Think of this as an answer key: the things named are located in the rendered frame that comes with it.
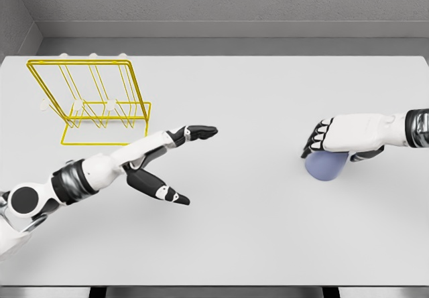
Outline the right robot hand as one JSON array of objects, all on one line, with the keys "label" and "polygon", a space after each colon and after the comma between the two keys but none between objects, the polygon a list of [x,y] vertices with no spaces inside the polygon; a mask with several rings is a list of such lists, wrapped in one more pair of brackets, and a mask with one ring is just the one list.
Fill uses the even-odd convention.
[{"label": "right robot hand", "polygon": [[337,115],[320,121],[309,136],[301,154],[352,152],[350,161],[371,159],[384,151],[381,127],[387,116],[381,114]]}]

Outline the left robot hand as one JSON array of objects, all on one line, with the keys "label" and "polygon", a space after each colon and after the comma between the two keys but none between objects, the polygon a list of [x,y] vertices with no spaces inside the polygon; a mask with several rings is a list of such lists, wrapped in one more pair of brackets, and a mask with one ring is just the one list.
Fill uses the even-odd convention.
[{"label": "left robot hand", "polygon": [[156,175],[145,170],[150,161],[167,151],[195,140],[207,140],[215,136],[218,129],[205,125],[185,125],[177,129],[160,131],[122,147],[111,154],[125,170],[127,184],[137,191],[157,200],[189,205],[190,200],[179,194]]}]

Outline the pale blue cup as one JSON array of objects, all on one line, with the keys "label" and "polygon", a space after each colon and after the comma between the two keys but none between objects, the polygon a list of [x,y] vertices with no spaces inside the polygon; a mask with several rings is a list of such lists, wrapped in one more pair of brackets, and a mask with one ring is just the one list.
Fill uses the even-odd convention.
[{"label": "pale blue cup", "polygon": [[348,152],[317,151],[305,158],[304,166],[315,179],[332,181],[341,173],[348,157]]}]

